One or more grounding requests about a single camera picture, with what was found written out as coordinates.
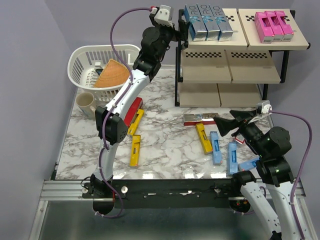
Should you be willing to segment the silver blue toothpaste box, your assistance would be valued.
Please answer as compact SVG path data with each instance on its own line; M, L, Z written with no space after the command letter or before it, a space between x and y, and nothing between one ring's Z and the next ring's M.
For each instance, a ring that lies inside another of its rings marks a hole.
M189 22L189 33L194 42L207 39L208 31L196 4L186 4L184 7L185 20Z
M199 9L202 21L207 30L207 41L218 41L220 35L220 28L213 16L212 10L208 4L198 3L197 7Z
M227 16L225 15L225 12L220 6L217 5L210 5L209 7L220 30L218 40L220 42L230 41L232 39L234 31L229 23Z

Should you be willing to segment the pink toothpaste box horizontal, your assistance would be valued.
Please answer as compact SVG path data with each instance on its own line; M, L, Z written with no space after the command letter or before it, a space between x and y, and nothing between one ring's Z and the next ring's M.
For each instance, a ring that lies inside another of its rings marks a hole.
M262 44L271 44L275 35L267 14L265 12L256 12L254 16L254 23L260 42Z

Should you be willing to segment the pink toothpaste box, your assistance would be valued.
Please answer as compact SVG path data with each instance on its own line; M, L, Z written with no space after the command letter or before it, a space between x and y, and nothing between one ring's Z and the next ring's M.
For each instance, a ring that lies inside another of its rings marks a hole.
M286 22L286 14L282 10L275 11L275 24L282 30L282 42L290 42L294 37L294 31L290 24Z
M281 42L284 38L284 32L282 27L278 21L277 15L274 11L265 11L264 12L267 16L266 25L271 27L273 31L273 41L274 42Z

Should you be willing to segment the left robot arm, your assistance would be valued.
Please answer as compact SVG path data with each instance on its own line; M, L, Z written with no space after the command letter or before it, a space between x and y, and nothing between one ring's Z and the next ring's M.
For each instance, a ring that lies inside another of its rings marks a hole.
M128 126L124 122L127 112L140 92L158 73L170 43L188 39L190 25L188 22L179 20L179 29L175 30L173 25L159 24L154 14L149 17L152 26L142 33L141 49L133 63L128 80L105 107L98 107L95 111L96 128L103 146L97 170L90 177L90 184L93 191L101 198L115 191L110 180L113 177L117 148L128 132Z

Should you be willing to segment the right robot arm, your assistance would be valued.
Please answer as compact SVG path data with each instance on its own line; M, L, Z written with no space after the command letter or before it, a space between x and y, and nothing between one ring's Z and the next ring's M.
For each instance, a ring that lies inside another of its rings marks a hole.
M312 236L296 195L300 178L293 176L285 159L285 154L292 148L290 134L280 126L263 133L256 125L259 119L273 113L271 105L267 104L252 111L230 110L233 119L214 118L221 136L236 130L233 136L242 135L246 145L259 157L256 169L273 205L262 196L257 180L249 170L232 175L230 191L248 200L270 240L310 240Z

